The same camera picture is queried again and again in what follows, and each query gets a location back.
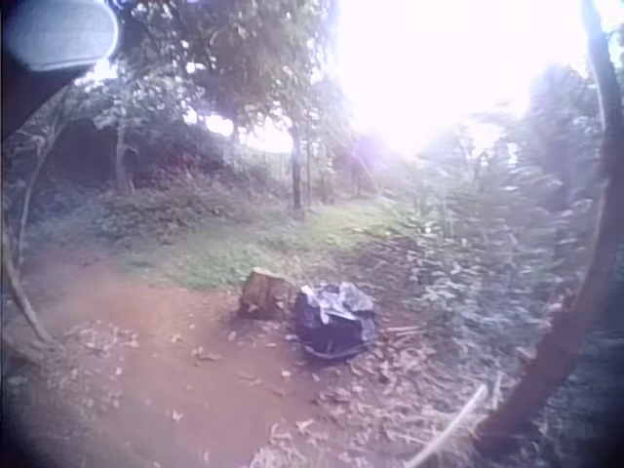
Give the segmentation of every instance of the log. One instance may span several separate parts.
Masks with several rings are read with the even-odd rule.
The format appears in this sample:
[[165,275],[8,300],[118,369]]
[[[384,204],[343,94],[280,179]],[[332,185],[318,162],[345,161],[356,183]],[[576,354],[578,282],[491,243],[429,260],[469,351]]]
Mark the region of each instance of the log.
[[254,268],[243,285],[238,313],[245,318],[283,319],[294,296],[294,286],[285,278]]

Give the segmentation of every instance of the pale wooden stick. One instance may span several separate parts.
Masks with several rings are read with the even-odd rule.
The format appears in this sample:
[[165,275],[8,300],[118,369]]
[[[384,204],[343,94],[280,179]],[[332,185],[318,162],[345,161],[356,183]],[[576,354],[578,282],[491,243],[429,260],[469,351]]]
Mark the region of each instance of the pale wooden stick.
[[447,429],[445,429],[442,434],[440,434],[433,441],[431,441],[427,447],[420,451],[419,454],[417,454],[408,463],[406,463],[405,468],[417,468],[418,466],[422,465],[422,463],[424,463],[431,455],[438,452],[442,445],[459,427],[459,425],[466,418],[466,416],[475,409],[477,403],[486,395],[487,392],[488,388],[484,384],[482,384],[475,392],[473,397],[468,401],[468,403],[466,403],[464,408],[450,422]]

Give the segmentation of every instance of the dirt path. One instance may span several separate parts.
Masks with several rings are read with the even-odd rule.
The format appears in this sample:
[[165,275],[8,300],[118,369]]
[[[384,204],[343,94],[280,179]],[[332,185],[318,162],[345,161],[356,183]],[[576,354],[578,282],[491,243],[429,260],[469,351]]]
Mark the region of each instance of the dirt path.
[[316,381],[283,324],[233,319],[230,292],[154,288],[105,261],[44,257],[29,286],[48,295],[44,321],[72,350],[69,411],[93,410],[93,433],[138,466],[246,466],[273,424],[319,419],[311,401],[332,373]]

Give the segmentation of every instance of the ground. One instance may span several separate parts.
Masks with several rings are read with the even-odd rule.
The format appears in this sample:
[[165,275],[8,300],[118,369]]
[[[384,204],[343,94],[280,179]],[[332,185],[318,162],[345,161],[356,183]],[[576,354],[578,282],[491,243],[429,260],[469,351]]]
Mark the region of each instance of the ground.
[[[235,314],[253,266],[298,284],[347,275],[370,291],[373,269],[339,262],[383,225],[382,205],[212,226],[131,253],[38,249],[25,285],[63,347],[42,369],[12,372],[9,414],[66,467],[402,466],[480,384],[493,390],[470,424],[495,408],[518,360],[479,358],[474,341],[434,331],[392,291],[373,290],[372,350],[330,367],[304,358],[288,320]],[[28,340],[19,316],[6,327]],[[469,454],[453,443],[443,466]]]

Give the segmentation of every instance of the plastic bag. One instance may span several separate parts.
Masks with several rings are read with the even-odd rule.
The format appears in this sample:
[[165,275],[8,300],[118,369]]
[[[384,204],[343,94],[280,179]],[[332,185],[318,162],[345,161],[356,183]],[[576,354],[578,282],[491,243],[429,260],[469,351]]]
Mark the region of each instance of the plastic bag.
[[294,303],[303,349],[324,360],[355,356],[373,343],[374,315],[372,298],[346,282],[304,286]]

